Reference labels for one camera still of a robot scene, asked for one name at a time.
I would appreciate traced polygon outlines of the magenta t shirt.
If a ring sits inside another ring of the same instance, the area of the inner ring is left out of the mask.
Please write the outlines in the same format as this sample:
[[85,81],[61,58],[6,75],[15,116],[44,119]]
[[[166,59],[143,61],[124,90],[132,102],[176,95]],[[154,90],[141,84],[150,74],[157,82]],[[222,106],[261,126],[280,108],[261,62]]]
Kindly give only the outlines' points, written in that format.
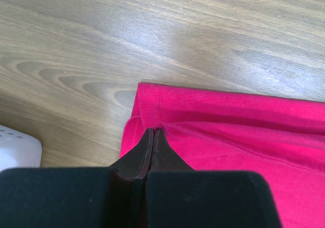
[[121,155],[148,128],[193,169],[261,174],[284,227],[324,227],[324,103],[140,83]]

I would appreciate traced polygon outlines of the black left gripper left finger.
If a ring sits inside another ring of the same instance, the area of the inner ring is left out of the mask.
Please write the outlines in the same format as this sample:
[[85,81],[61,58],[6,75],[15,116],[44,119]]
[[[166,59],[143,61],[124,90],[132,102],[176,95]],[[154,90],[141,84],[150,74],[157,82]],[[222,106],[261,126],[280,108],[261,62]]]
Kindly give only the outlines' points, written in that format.
[[1,227],[138,227],[154,131],[108,167],[1,172]]

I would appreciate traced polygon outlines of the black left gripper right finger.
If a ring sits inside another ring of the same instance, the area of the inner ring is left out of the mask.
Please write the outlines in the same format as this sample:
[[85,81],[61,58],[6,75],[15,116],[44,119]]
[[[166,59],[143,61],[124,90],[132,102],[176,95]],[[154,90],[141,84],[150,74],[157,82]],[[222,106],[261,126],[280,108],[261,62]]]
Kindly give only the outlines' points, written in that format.
[[266,180],[251,171],[196,171],[155,131],[147,227],[281,227]]

